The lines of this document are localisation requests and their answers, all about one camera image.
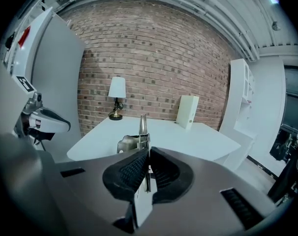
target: ceiling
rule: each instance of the ceiling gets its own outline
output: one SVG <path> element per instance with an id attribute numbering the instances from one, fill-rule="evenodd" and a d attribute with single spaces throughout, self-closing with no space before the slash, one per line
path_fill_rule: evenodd
<path id="1" fill-rule="evenodd" d="M 89 1 L 93 0 L 44 0 L 44 4 L 61 12 Z M 248 61 L 271 55 L 298 59 L 298 34 L 280 5 L 270 0 L 160 1 L 182 7 L 206 20 Z"/>

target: white lampshade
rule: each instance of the white lampshade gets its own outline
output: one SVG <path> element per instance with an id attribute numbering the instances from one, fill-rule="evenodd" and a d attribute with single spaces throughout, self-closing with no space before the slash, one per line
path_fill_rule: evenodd
<path id="1" fill-rule="evenodd" d="M 111 81 L 109 97 L 126 98 L 125 79 L 122 77 L 113 77 Z"/>

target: white tabletop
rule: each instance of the white tabletop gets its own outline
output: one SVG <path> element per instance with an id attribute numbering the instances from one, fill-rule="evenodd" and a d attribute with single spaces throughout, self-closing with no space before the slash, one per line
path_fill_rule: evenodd
<path id="1" fill-rule="evenodd" d="M 106 118 L 67 153 L 75 161 L 116 154 L 118 142 L 125 135 L 138 135 L 140 118 Z M 214 161 L 240 147 L 238 143 L 203 123 L 193 123 L 186 131 L 174 121 L 147 119 L 151 146 L 171 149 Z"/>

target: white ceiling beam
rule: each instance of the white ceiling beam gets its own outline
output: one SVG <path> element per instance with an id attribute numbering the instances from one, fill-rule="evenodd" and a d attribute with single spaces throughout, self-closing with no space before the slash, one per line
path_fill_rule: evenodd
<path id="1" fill-rule="evenodd" d="M 261 57 L 275 56 L 275 55 L 298 56 L 298 46 L 283 45 L 283 46 L 263 47 L 263 48 L 259 48 L 259 54 Z"/>
<path id="2" fill-rule="evenodd" d="M 298 66 L 298 56 L 280 55 L 284 65 Z"/>

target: white shelf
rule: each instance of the white shelf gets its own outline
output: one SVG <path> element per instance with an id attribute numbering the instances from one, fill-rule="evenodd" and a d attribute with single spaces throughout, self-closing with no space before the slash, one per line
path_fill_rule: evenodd
<path id="1" fill-rule="evenodd" d="M 245 60 L 232 60 L 229 99 L 220 127 L 222 134 L 241 145 L 223 163 L 232 171 L 240 166 L 256 139 L 256 134 L 246 129 L 252 114 L 254 88 L 255 79 Z"/>

